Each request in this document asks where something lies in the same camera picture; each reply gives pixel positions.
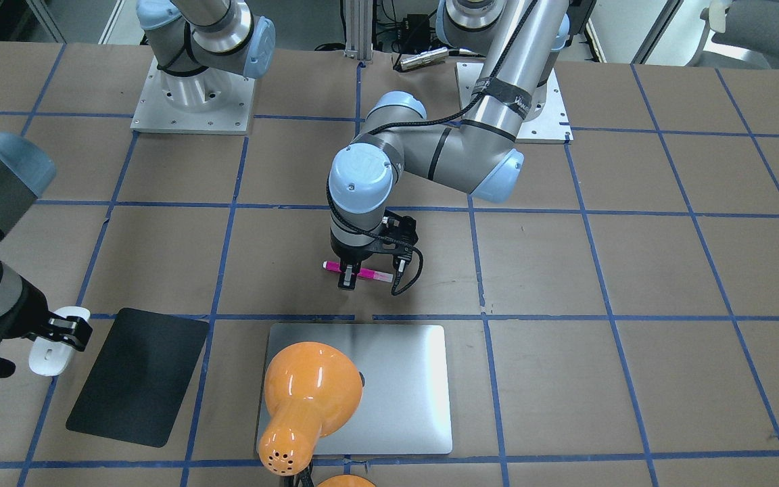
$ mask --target orange desk lamp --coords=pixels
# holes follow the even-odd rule
[[[362,378],[346,355],[329,345],[300,342],[273,357],[266,368],[263,396],[272,419],[260,437],[263,466],[290,477],[312,462],[318,439],[333,434],[356,412]],[[374,487],[351,475],[319,487]]]

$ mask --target mouse pad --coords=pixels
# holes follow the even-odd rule
[[[209,329],[203,321],[123,308],[66,428],[164,446]]]

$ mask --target orange round object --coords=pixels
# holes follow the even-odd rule
[[[260,461],[272,473],[290,476],[311,463],[318,438],[333,434],[353,416],[362,380],[342,352],[300,342],[269,363],[263,392],[272,419],[260,437]]]
[[[375,487],[374,484],[356,475],[338,475],[322,481],[318,487]]]

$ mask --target black strap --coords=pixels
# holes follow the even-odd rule
[[[528,112],[531,111],[531,93],[506,81],[498,80],[497,77],[479,78],[473,85],[472,95],[480,92],[494,97],[522,119],[528,117]]]

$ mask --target pink highlighter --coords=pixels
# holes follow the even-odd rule
[[[338,262],[324,261],[324,269],[331,272],[341,273],[341,267]],[[371,269],[360,268],[358,277],[364,277],[365,279],[374,279],[375,281],[384,281],[384,283],[392,283],[393,275],[387,274],[381,271],[372,271]]]

